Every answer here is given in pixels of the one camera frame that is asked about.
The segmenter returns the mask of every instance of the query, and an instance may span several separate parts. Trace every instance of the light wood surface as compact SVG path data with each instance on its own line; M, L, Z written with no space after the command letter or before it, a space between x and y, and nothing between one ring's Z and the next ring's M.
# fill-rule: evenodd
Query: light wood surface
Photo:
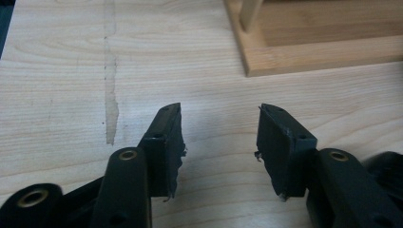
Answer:
M401 0L224 2L247 76L403 60Z
M102 176L176 102L188 154L177 197L153 200L154 227L312 227L305 199L281 202L254 158L261 103L318 148L403 148L401 62L245 78L222 1L19 0L0 61L0 204Z

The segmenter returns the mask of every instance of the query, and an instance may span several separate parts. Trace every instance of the mounting hole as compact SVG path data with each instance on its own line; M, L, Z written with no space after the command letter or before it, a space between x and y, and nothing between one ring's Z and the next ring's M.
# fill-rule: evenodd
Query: mounting hole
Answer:
M124 212L117 212L109 219L109 224L113 226L120 225L127 220L127 214Z
M347 156L337 151L330 152L330 156L339 162L346 162L349 159Z
M35 189L25 194L21 199L19 199L17 202L17 206L23 208L31 207L45 200L47 196L48 196L48 190Z
M133 151L133 150L124 151L119 155L119 159L124 160L124 161L132 160L132 159L134 159L136 157L137 157L137 152Z
M162 138L162 137L163 137L163 134L155 134L153 137L154 137L154 138Z
M373 215L373 221L376 222L376 224L383 227L393 227L392 222L379 213L375 213Z

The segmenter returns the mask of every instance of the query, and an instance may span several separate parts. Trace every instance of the black clamp jaw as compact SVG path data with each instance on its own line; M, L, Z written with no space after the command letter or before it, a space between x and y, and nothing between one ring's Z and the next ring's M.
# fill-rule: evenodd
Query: black clamp jaw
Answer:
M113 153L106 173L63 195L41 183L12 195L0 209L0 227L151 227L151 197L175 197L185 155L181 105L159 110L137 147Z
M403 227L402 155L378 156L367 165L369 173L345 151L317 151L314 135L269 104L260 108L257 146L255 156L283 200L309 189L306 205L316 228Z

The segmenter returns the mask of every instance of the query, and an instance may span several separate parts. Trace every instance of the metal grommet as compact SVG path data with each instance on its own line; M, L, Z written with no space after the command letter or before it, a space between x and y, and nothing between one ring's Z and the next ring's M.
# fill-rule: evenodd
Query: metal grommet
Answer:
M123 160L123 161L132 160L136 157L137 157L137 152L133 151L133 150L124 151L119 155L119 159Z
M337 160L339 162L346 162L349 160L347 156L337 151L332 151L329 153L329 155L330 157L332 157L332 159Z
M34 206L45 200L48 194L49 192L46 189L35 189L19 199L17 202L17 206L23 208Z

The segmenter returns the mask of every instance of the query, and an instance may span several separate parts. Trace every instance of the wooden block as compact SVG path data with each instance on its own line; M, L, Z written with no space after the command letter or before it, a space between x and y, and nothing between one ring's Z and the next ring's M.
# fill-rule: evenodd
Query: wooden block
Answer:
M262 3L263 0L249 0L242 2L242 8L240 9L240 23L246 32L250 31L253 23L258 17Z
M248 30L225 0L247 76L403 60L403 1L264 1Z

